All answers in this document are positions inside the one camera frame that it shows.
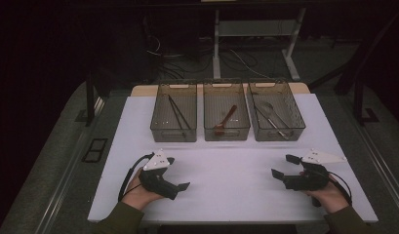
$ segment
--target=white tabletop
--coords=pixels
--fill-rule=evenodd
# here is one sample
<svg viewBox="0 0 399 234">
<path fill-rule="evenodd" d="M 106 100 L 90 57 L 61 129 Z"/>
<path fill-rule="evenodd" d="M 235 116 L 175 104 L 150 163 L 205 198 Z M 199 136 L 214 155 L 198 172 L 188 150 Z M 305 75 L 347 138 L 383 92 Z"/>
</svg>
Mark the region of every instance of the white tabletop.
<svg viewBox="0 0 399 234">
<path fill-rule="evenodd" d="M 143 223 L 303 223 L 322 221 L 324 211 L 311 205 L 301 192 L 285 189 L 271 169 L 297 175 L 302 166 L 286 162 L 285 155 L 304 156 L 311 148 L 343 156 L 339 143 L 315 95 L 295 95 L 306 124 L 298 141 L 257 142 L 252 128 L 245 141 L 204 140 L 203 98 L 198 96 L 197 141 L 157 143 L 149 129 L 155 97 L 128 97 L 101 175 L 88 220 L 99 221 L 117 203 L 129 168 L 143 155 L 163 149 L 176 159 L 164 178 L 190 182 L 177 198 L 151 203 Z M 350 186 L 353 207 L 368 222 L 377 221 L 367 197 L 348 163 L 325 167 Z"/>
</svg>

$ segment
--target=transparent tray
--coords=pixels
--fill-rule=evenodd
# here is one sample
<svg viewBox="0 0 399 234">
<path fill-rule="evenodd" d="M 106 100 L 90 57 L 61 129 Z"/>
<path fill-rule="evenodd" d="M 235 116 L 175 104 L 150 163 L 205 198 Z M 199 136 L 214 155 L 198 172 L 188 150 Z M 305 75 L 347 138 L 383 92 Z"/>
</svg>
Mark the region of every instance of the transparent tray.
<svg viewBox="0 0 399 234">
<path fill-rule="evenodd" d="M 242 80 L 206 79 L 203 92 L 205 140 L 246 140 L 251 123 Z"/>
<path fill-rule="evenodd" d="M 305 123 L 287 82 L 250 79 L 247 99 L 257 141 L 299 139 Z"/>
<path fill-rule="evenodd" d="M 150 124 L 154 140 L 194 142 L 196 128 L 196 80 L 161 80 Z"/>
</svg>

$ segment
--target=sleeve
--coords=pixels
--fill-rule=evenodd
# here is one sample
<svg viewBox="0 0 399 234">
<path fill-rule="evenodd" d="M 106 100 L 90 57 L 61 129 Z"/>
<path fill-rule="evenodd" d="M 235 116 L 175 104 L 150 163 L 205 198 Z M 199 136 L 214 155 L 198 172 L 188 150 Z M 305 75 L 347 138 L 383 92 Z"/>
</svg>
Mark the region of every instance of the sleeve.
<svg viewBox="0 0 399 234">
<path fill-rule="evenodd" d="M 352 207 L 346 207 L 336 213 L 326 214 L 331 233 L 334 234 L 366 234 L 378 233 L 376 229 L 366 224 Z"/>
<path fill-rule="evenodd" d="M 93 228 L 94 234 L 136 234 L 144 213 L 122 202 Z"/>
</svg>

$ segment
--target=wooden spoon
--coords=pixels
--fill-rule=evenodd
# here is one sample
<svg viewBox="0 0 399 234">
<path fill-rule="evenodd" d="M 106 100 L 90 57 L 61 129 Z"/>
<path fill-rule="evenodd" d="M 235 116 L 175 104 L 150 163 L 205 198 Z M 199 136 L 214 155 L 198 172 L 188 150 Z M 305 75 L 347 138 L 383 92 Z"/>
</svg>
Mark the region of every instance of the wooden spoon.
<svg viewBox="0 0 399 234">
<path fill-rule="evenodd" d="M 214 126 L 216 136 L 224 135 L 224 126 L 227 123 L 227 121 L 229 120 L 230 116 L 232 116 L 232 114 L 235 112 L 236 108 L 237 108 L 236 105 L 232 105 L 232 107 L 230 107 L 230 110 L 227 113 L 226 117 L 222 120 L 222 122 L 220 122 L 219 124 Z"/>
</svg>

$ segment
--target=tweezers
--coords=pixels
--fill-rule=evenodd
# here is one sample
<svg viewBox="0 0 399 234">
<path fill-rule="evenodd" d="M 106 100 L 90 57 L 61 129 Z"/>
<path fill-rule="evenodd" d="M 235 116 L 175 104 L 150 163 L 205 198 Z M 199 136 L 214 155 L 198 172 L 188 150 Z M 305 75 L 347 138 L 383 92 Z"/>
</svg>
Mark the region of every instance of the tweezers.
<svg viewBox="0 0 399 234">
<path fill-rule="evenodd" d="M 174 113 L 175 113 L 176 119 L 178 120 L 179 127 L 180 127 L 181 129 L 183 129 L 183 127 L 181 126 L 181 123 L 180 123 L 180 119 L 179 119 L 179 116 L 180 116 L 181 119 L 183 120 L 184 124 L 186 125 L 186 127 L 187 127 L 189 130 L 191 130 L 189 124 L 187 123 L 187 120 L 184 118 L 183 114 L 181 113 L 180 109 L 179 109 L 178 106 L 176 105 L 175 101 L 172 99 L 172 97 L 171 97 L 170 95 L 168 95 L 168 97 L 169 97 L 169 102 L 171 103 L 172 109 L 173 109 L 173 111 L 174 111 Z"/>
<path fill-rule="evenodd" d="M 274 127 L 274 128 L 278 131 L 278 134 L 281 135 L 282 138 L 284 138 L 284 139 L 286 139 L 286 140 L 289 140 L 289 139 L 290 139 L 286 134 L 284 134 L 283 132 L 281 132 L 281 131 L 278 129 L 278 127 L 274 124 L 274 122 L 272 122 L 272 120 L 271 120 L 268 116 L 265 116 L 265 115 L 262 113 L 262 111 L 260 111 L 255 105 L 254 105 L 254 108 L 259 112 L 260 115 L 262 115 L 263 118 L 265 118 L 265 119 L 269 122 L 269 124 L 272 125 L 272 127 Z"/>
</svg>

